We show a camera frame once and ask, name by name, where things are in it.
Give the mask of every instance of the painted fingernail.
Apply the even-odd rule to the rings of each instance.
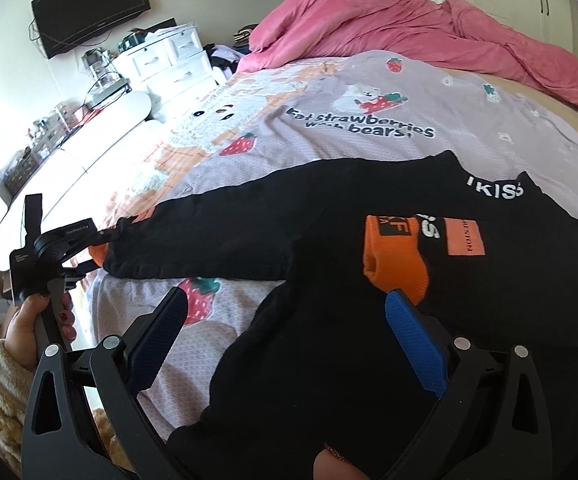
[[[341,454],[339,454],[335,449],[333,449],[329,444],[325,444],[325,449],[333,455],[334,458],[337,458],[340,462],[344,462],[345,464],[350,464],[347,459],[345,459]]]

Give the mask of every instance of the blue textured pad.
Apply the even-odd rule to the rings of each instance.
[[[129,356],[128,391],[136,396],[148,390],[162,368],[166,356],[176,341],[188,314],[186,293],[179,288],[157,314],[147,333]]]
[[[399,293],[387,296],[385,311],[387,322],[422,387],[441,399],[449,384],[444,355]]]

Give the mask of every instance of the finger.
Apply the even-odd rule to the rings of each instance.
[[[313,464],[314,480],[369,480],[360,470],[335,458],[326,449]]]
[[[49,301],[50,298],[44,298],[40,294],[29,296],[11,320],[11,325],[15,324],[16,330],[21,332],[33,332],[35,318],[47,308]]]
[[[60,319],[60,324],[64,326],[73,326],[76,322],[76,316],[70,310],[63,310],[58,314],[58,318]]]
[[[73,328],[72,326],[63,326],[62,334],[67,340],[71,342],[75,341],[76,338],[78,337],[78,332],[76,332],[76,329]]]
[[[73,300],[68,292],[62,295],[62,304],[66,310],[73,310]]]

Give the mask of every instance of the black flat screen tv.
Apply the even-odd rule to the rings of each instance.
[[[149,0],[34,0],[31,6],[49,59],[151,8]]]

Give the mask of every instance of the silver screw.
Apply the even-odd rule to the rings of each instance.
[[[518,345],[514,348],[514,352],[518,357],[525,358],[529,356],[529,351],[522,345]]]
[[[468,350],[471,348],[471,341],[464,337],[457,337],[453,344],[458,350]]]
[[[49,345],[47,348],[44,349],[44,354],[47,357],[53,357],[60,351],[60,347],[58,345]]]
[[[102,346],[104,346],[104,348],[106,348],[107,350],[113,350],[119,344],[120,344],[120,338],[117,335],[112,335],[112,336],[109,336],[108,338],[106,338],[104,340],[104,343],[102,343]]]

